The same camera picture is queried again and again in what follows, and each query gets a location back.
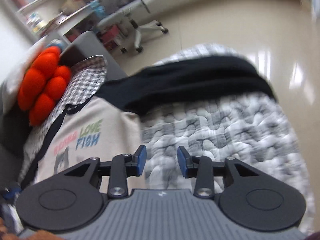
tile floor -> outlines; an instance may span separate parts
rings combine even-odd
[[[131,75],[181,49],[214,42],[247,55],[270,81],[295,128],[320,210],[320,25],[297,2],[210,0],[160,20],[169,29],[146,35],[144,52],[134,49],[115,59]],[[320,211],[315,219],[320,230]]]

orange-red plush flower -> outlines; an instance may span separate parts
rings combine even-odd
[[[49,116],[70,82],[71,70],[58,66],[59,54],[56,46],[45,49],[23,78],[18,105],[22,111],[29,110],[32,126],[41,125]]]

checkered pillow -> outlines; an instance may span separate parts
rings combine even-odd
[[[32,129],[24,145],[24,159],[18,182],[24,179],[31,162],[42,147],[44,137],[50,126],[62,113],[65,106],[83,103],[101,87],[107,73],[106,65],[107,60],[100,55],[87,58],[71,68],[73,76],[63,97],[44,123]]]

gray sofa armrest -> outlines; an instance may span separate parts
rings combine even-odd
[[[84,32],[77,37],[61,53],[59,64],[71,67],[96,55],[103,55],[108,61],[107,80],[116,80],[127,76],[92,31]]]

chair caster wheel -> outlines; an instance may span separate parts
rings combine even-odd
[[[164,33],[164,34],[166,34],[166,33],[169,32],[169,30],[168,30],[167,28],[164,28],[164,30],[161,30],[161,31],[162,31],[162,33]]]
[[[138,53],[143,52],[143,47],[140,46],[139,48],[136,49],[136,51],[137,51]]]

